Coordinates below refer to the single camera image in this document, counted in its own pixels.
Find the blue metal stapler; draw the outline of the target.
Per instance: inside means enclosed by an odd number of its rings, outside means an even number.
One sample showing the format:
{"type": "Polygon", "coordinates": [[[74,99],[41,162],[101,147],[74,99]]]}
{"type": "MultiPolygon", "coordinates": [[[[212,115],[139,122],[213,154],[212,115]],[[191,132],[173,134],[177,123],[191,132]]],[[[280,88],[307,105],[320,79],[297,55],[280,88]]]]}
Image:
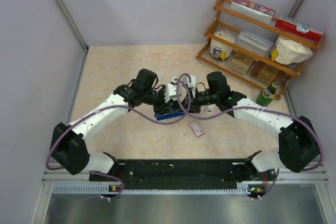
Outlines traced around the blue metal stapler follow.
{"type": "Polygon", "coordinates": [[[170,108],[170,110],[166,110],[165,112],[155,113],[154,117],[156,118],[157,121],[163,121],[167,119],[177,118],[183,115],[184,112],[181,109],[178,109],[177,107],[172,107],[170,108]]]}

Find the red white staple box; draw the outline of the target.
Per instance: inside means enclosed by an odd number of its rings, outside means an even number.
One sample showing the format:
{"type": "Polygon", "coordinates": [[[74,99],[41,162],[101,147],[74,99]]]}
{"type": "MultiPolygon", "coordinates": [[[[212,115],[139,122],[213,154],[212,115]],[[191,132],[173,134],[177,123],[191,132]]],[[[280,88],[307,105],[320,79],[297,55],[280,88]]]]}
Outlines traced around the red white staple box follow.
{"type": "Polygon", "coordinates": [[[190,123],[190,127],[192,131],[194,132],[194,134],[196,135],[196,137],[200,137],[205,134],[205,132],[203,131],[203,129],[200,127],[200,125],[197,122],[190,123]]]}

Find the small white stapler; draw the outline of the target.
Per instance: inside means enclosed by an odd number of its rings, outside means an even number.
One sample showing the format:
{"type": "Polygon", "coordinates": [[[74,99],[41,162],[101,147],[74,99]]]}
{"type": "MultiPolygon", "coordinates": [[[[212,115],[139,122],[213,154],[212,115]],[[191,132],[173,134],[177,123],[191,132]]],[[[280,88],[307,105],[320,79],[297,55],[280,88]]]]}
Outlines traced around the small white stapler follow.
{"type": "Polygon", "coordinates": [[[207,113],[208,113],[208,114],[212,114],[212,113],[213,113],[213,108],[214,108],[213,105],[209,105],[209,106],[207,107],[207,113]]]}

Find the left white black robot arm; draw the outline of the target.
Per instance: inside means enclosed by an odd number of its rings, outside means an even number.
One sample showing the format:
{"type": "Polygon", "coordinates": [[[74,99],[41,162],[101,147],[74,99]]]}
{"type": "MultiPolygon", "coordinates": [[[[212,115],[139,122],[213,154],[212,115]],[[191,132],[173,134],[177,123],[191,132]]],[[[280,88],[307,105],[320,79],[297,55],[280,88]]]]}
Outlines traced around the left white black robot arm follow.
{"type": "Polygon", "coordinates": [[[87,143],[118,117],[141,104],[151,105],[156,114],[172,112],[170,105],[176,95],[176,85],[166,84],[159,89],[152,85],[157,75],[142,69],[129,84],[118,86],[98,107],[84,117],[66,125],[55,126],[50,157],[72,175],[81,171],[97,171],[107,180],[119,174],[117,160],[108,153],[89,153],[87,143]]]}

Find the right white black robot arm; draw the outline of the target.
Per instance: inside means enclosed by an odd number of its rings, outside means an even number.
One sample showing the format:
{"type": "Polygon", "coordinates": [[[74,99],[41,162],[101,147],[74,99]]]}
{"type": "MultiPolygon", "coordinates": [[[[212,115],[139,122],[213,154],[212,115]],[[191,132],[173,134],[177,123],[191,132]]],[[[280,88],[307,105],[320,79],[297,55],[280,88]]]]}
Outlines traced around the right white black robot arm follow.
{"type": "Polygon", "coordinates": [[[251,163],[245,166],[245,174],[252,180],[258,179],[264,171],[287,168],[292,172],[314,170],[321,166],[324,154],[321,142],[310,120],[269,110],[259,106],[244,94],[232,91],[226,77],[219,71],[207,75],[208,89],[198,92],[192,76],[187,73],[177,79],[177,87],[187,92],[187,107],[183,112],[191,115],[188,108],[215,105],[220,113],[231,114],[269,133],[278,141],[278,147],[251,156],[251,163]]]}

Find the white jar with label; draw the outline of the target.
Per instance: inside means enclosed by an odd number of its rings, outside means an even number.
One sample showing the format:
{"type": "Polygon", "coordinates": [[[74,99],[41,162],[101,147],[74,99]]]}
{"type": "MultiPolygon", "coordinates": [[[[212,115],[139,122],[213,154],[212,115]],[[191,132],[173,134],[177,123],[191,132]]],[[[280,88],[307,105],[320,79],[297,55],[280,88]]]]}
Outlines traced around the white jar with label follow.
{"type": "MultiPolygon", "coordinates": [[[[235,35],[227,29],[218,30],[214,33],[214,35],[217,36],[218,38],[228,41],[229,43],[235,44],[236,41],[235,35]]],[[[233,50],[232,47],[222,42],[219,42],[215,39],[211,40],[209,51],[213,58],[219,60],[226,60],[227,58],[230,57],[232,50],[233,50]]]]}

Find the light brown cardboard box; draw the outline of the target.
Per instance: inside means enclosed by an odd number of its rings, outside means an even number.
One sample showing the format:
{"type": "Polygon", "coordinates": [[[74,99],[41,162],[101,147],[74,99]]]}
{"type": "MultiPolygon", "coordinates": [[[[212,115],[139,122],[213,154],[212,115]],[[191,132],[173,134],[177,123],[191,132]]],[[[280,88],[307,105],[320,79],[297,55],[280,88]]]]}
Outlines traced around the light brown cardboard box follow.
{"type": "Polygon", "coordinates": [[[246,74],[254,60],[250,55],[237,51],[231,60],[230,67],[241,74],[246,74]]]}

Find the green glass bottle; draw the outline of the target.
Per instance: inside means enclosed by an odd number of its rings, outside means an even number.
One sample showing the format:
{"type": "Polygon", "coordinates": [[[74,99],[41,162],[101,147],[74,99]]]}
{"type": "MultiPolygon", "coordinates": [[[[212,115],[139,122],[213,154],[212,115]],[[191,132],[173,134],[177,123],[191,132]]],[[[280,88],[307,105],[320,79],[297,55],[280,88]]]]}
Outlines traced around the green glass bottle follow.
{"type": "Polygon", "coordinates": [[[280,83],[278,81],[273,81],[270,86],[263,89],[256,99],[256,103],[260,106],[267,107],[270,105],[275,98],[276,90],[280,83]]]}

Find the dark brown cardboard box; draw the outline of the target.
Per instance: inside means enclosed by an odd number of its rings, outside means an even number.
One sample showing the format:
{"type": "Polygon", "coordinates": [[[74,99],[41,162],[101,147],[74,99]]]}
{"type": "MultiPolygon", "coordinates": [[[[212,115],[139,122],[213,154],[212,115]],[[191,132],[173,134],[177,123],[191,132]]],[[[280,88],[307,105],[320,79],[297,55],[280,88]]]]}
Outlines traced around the dark brown cardboard box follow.
{"type": "Polygon", "coordinates": [[[252,68],[250,75],[266,85],[271,85],[274,81],[281,82],[286,73],[258,61],[252,68]]]}

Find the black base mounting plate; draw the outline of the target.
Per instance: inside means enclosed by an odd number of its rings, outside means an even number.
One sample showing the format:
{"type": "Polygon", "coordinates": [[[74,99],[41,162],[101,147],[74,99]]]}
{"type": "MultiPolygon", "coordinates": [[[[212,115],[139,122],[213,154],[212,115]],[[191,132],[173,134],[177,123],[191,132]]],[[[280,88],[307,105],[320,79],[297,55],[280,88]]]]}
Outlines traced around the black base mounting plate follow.
{"type": "Polygon", "coordinates": [[[120,159],[107,176],[91,174],[91,182],[118,178],[126,189],[235,189],[237,183],[264,185],[275,171],[259,172],[244,159],[120,159]]]}

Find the wooden three-tier shelf rack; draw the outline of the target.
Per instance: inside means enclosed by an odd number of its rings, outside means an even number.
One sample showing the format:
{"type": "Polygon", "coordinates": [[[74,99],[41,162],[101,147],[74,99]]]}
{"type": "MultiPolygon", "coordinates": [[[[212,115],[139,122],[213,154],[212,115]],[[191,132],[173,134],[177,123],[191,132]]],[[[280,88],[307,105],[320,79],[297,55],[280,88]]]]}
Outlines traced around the wooden three-tier shelf rack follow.
{"type": "Polygon", "coordinates": [[[197,59],[259,89],[280,82],[275,97],[281,99],[324,40],[324,33],[294,18],[248,0],[217,0],[216,15],[205,30],[207,41],[197,59]],[[223,22],[225,13],[276,35],[275,41],[223,22]]]}

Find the silver grey long box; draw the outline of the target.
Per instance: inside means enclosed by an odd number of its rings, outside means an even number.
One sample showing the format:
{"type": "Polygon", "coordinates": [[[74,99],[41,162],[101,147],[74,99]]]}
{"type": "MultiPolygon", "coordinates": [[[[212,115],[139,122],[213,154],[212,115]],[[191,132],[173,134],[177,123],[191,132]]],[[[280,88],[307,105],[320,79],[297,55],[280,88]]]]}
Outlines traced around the silver grey long box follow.
{"type": "Polygon", "coordinates": [[[268,57],[274,42],[260,37],[247,30],[242,30],[236,40],[236,45],[251,51],[259,56],[268,57]]]}

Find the white bag with yellow label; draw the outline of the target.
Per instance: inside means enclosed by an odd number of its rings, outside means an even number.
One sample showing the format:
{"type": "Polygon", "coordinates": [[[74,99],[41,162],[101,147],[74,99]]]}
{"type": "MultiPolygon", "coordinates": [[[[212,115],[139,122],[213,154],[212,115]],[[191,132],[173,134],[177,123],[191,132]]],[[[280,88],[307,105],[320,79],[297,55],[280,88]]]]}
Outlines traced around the white bag with yellow label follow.
{"type": "Polygon", "coordinates": [[[277,38],[269,52],[270,59],[282,65],[301,63],[312,55],[313,51],[309,47],[284,36],[277,38]]]}

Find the red foil roll box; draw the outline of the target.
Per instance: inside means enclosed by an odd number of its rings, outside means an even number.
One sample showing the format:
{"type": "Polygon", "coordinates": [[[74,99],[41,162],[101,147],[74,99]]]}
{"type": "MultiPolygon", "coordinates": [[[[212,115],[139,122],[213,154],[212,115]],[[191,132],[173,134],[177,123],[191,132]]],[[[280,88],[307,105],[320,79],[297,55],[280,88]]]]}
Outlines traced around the red foil roll box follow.
{"type": "Polygon", "coordinates": [[[266,24],[272,21],[276,13],[276,10],[250,0],[232,0],[230,9],[266,24]]]}

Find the red white wrap box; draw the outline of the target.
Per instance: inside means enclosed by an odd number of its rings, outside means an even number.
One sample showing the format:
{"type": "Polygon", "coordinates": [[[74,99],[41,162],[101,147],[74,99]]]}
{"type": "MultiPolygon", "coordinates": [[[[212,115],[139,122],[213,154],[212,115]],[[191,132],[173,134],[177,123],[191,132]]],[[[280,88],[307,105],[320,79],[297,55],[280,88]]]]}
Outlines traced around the red white wrap box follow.
{"type": "Polygon", "coordinates": [[[316,30],[308,24],[284,15],[278,18],[275,27],[314,42],[318,42],[324,35],[322,31],[316,30]]]}

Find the aluminium frame rail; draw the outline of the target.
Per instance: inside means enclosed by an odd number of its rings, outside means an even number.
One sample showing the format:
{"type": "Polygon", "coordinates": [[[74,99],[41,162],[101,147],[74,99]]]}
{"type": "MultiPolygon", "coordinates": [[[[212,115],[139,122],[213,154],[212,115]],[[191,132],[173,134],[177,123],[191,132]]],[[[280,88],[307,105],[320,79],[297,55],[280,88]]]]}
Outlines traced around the aluminium frame rail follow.
{"type": "MultiPolygon", "coordinates": [[[[278,182],[285,183],[317,183],[324,182],[327,180],[327,176],[323,167],[318,167],[317,169],[311,171],[305,171],[300,173],[292,172],[286,168],[274,169],[275,178],[274,180],[278,182]]],[[[80,172],[76,175],[71,175],[65,169],[61,170],[47,170],[43,176],[43,183],[79,183],[79,182],[90,182],[89,177],[93,174],[91,172],[80,172]]]]}

